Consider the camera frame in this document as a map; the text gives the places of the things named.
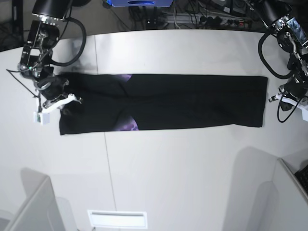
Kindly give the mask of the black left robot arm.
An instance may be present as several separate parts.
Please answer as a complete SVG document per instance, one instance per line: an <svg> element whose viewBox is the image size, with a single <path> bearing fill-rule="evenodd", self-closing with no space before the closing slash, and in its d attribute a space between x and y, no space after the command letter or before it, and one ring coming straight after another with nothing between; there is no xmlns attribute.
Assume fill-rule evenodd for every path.
<svg viewBox="0 0 308 231"><path fill-rule="evenodd" d="M279 108L288 111L298 108L303 114L308 112L308 37L296 20L290 16L291 6L282 0L247 0L247 5L259 16L266 32L258 42L258 54L263 65L272 75L286 80L279 86L279 93L269 97L269 102L279 101ZM265 40L273 36L278 45L289 54L286 75L272 69L263 55Z"/></svg>

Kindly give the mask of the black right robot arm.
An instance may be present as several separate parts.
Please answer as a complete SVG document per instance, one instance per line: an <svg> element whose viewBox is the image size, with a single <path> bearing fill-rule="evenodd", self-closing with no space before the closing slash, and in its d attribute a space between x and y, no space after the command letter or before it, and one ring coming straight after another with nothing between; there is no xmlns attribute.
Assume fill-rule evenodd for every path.
<svg viewBox="0 0 308 231"><path fill-rule="evenodd" d="M38 0L32 14L37 17L31 24L27 41L23 46L16 73L30 79L37 94L31 93L37 100L37 115L41 116L55 109L63 108L71 102L82 103L82 98L65 91L69 80L56 76L55 66L66 67L75 63L82 55L87 41L84 25L71 16L74 7L88 4L87 0ZM74 23L81 29L82 42L78 53L72 60L61 63L52 59L53 49L61 40L63 33L58 28L59 22Z"/></svg>

